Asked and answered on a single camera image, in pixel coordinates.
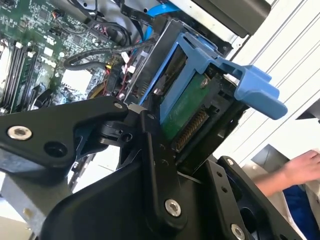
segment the motherboard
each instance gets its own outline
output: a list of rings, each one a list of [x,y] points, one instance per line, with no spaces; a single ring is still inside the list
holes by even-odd
[[[84,23],[46,0],[0,0],[2,113],[30,110],[43,93],[46,99],[50,96],[51,105],[84,100],[104,81],[105,70],[69,71],[64,69],[64,61],[83,51],[115,44],[95,27],[83,34],[68,33],[55,21],[57,12],[63,16],[61,22],[66,28],[78,32],[85,29]],[[111,55],[101,54],[82,62],[107,65],[110,60]]]

